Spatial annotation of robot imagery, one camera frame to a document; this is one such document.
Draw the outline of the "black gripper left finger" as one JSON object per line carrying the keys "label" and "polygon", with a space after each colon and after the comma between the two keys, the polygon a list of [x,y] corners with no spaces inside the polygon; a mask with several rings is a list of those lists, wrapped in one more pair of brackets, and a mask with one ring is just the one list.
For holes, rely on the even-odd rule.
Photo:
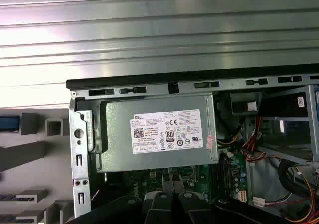
{"label": "black gripper left finger", "polygon": [[162,191],[152,191],[139,198],[125,195],[80,215],[69,224],[171,224],[173,175],[162,175]]}

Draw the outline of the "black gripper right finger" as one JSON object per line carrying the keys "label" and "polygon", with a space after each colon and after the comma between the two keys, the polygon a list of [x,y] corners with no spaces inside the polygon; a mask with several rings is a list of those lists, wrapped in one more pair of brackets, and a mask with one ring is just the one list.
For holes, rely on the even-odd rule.
{"label": "black gripper right finger", "polygon": [[257,207],[241,202],[231,197],[220,196],[207,202],[196,192],[184,189],[182,178],[174,174],[177,183],[181,184],[178,190],[178,204],[184,218],[183,224],[287,224],[288,221]]}

